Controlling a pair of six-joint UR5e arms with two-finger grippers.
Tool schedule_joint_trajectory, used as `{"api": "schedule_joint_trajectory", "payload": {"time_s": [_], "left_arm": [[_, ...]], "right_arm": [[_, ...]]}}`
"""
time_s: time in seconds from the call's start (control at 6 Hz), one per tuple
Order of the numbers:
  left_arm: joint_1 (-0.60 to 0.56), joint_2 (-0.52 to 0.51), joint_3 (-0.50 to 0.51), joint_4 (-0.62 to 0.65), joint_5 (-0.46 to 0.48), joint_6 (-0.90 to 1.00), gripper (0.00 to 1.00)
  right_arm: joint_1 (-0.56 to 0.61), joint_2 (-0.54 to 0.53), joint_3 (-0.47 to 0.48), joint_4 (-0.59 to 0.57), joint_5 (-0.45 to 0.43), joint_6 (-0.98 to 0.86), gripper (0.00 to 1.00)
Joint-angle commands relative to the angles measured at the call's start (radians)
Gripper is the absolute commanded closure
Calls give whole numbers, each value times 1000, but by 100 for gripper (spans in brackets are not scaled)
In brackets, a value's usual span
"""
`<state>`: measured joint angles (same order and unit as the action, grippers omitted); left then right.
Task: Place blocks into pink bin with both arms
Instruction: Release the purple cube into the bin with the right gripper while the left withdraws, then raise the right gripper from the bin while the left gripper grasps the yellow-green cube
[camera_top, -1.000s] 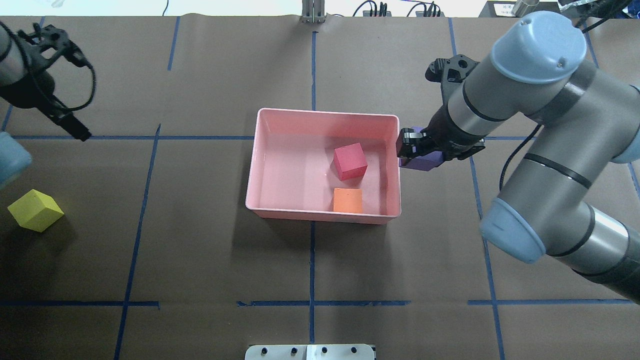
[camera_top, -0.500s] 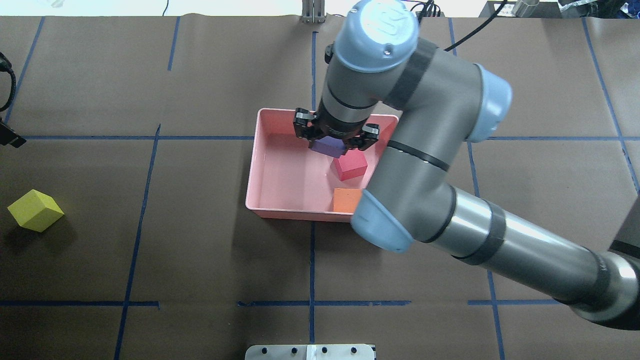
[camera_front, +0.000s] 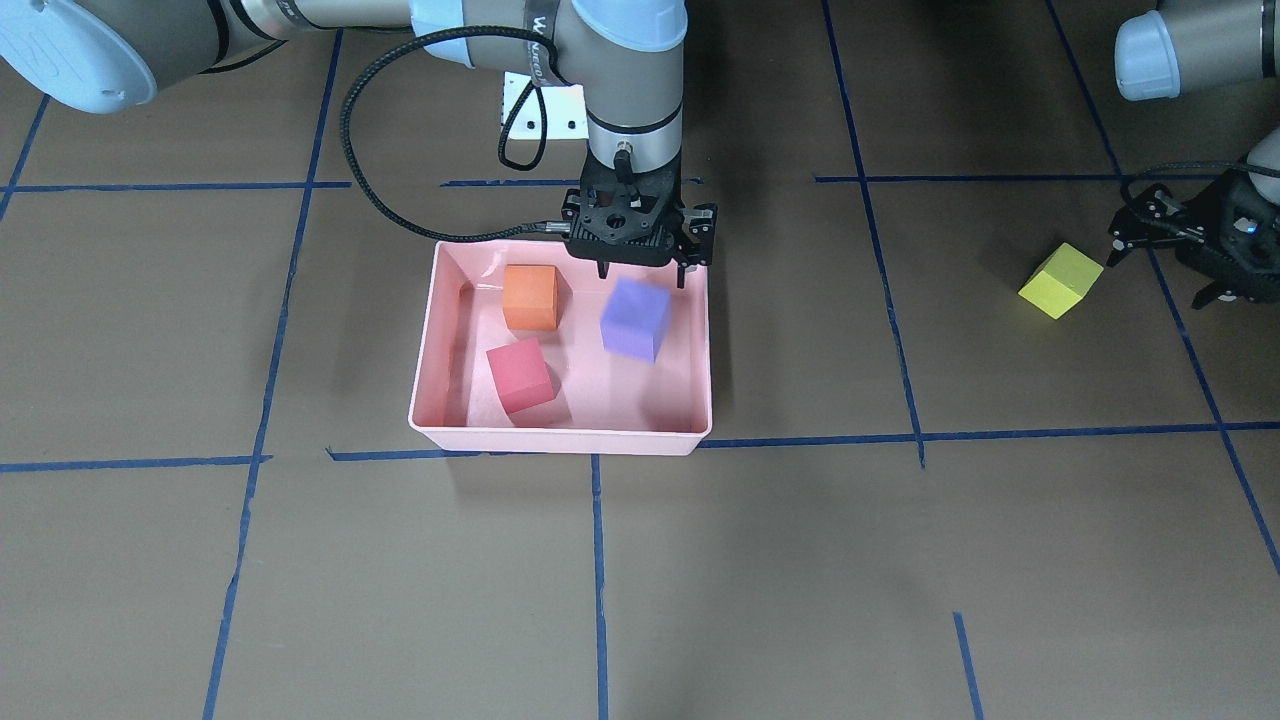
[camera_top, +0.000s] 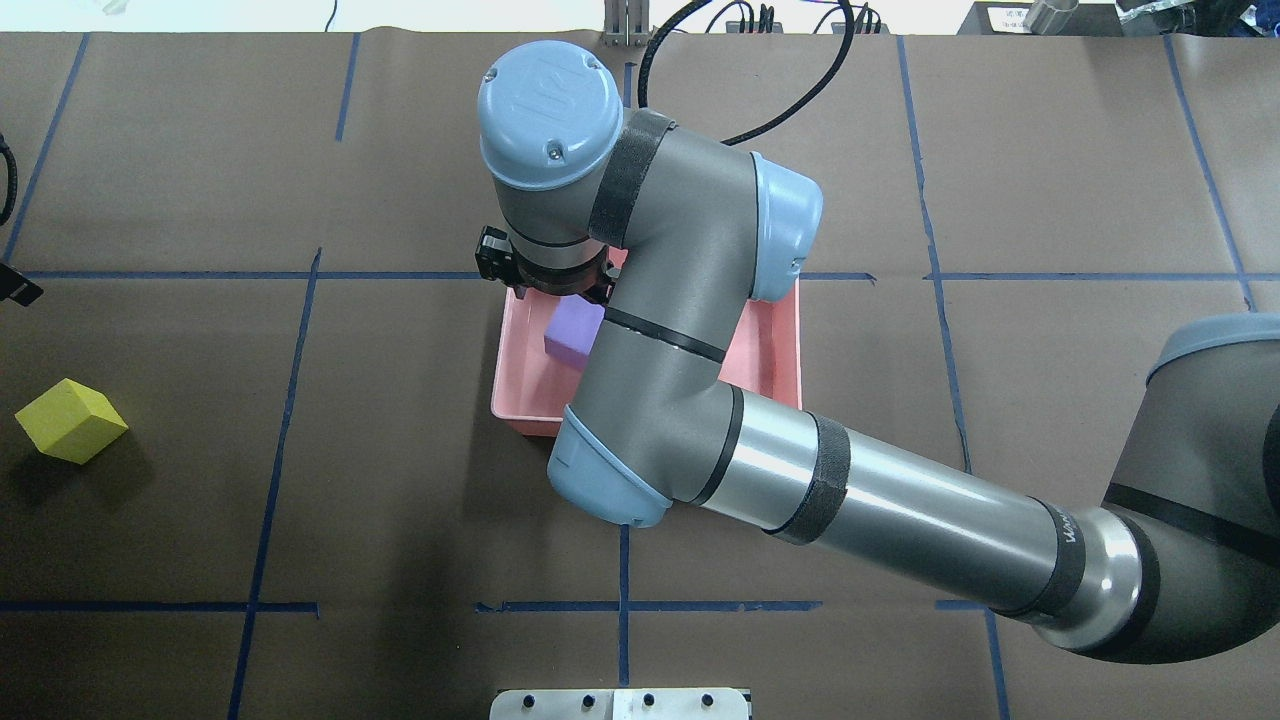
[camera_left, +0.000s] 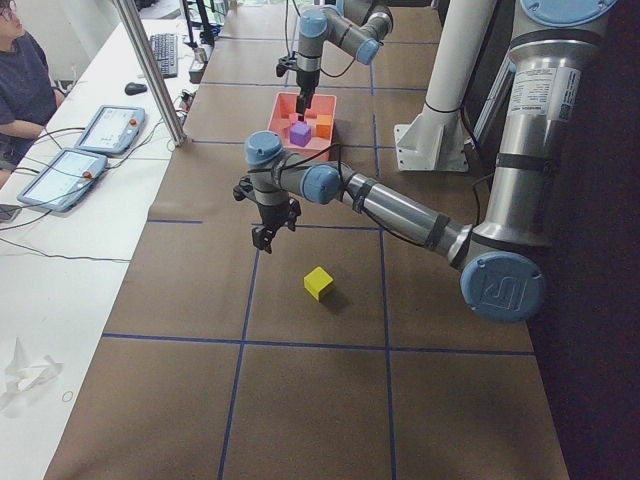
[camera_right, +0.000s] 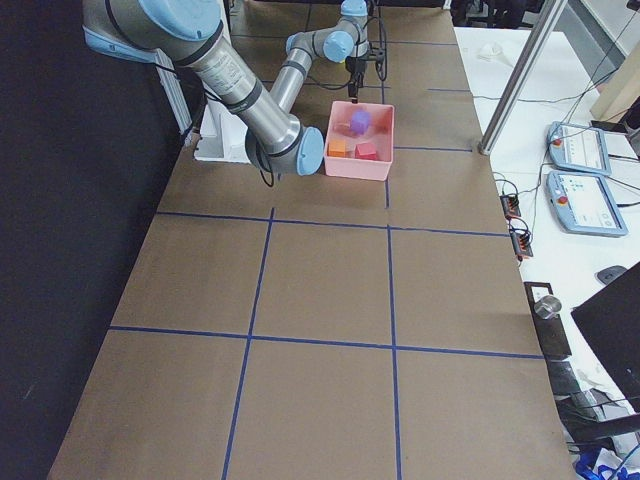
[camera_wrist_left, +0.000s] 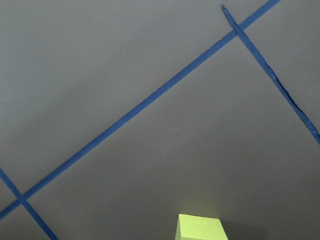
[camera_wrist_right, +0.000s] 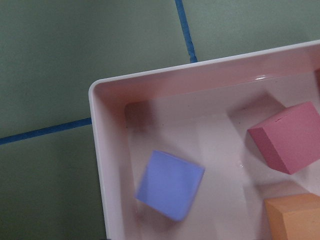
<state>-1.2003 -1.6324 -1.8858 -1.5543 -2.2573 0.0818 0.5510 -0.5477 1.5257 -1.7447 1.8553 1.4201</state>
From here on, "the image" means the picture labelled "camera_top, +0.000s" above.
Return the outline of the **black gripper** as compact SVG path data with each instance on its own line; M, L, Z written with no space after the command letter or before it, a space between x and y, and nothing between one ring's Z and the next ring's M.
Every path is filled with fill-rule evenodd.
M580 299L605 306L613 290L613 261L609 249L582 237L570 245L572 250L585 247L594 254L589 259L570 259L567 266L548 266L535 261L532 249L540 245L522 234L512 240L509 233L493 225L483 227L475 249L475 261L481 278L498 281L524 299L527 290L541 293Z

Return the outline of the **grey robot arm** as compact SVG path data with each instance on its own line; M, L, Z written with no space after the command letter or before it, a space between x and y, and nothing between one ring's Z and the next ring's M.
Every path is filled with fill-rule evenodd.
M625 106L616 54L584 32L137 35L104 44L110 69L74 113L84 182L50 184L36 224L3 259L38 281L467 281L460 227L509 186L480 165L462 108L530 79L564 99L588 73L608 114L605 150L573 188L585 256L535 272L530 225L489 228L483 275L567 290L620 250L632 287L704 307L716 281L769 234L817 224L819 193L756 152L696 138ZM618 249L622 227L628 236ZM782 400L765 383L713 380L727 337L616 302L586 402L566 400L550 478L607 521L652 527L672 503L727 512L794 544L882 562L1033 623L1087 657L1170 664L1221 653L1277 625L1277 318L1217 316L1180 329L1152 370L1103 507L1066 512L998 491Z

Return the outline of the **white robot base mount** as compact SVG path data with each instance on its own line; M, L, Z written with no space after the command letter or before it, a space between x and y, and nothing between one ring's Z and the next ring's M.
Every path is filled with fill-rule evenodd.
M511 689L490 719L753 719L749 691L732 687Z

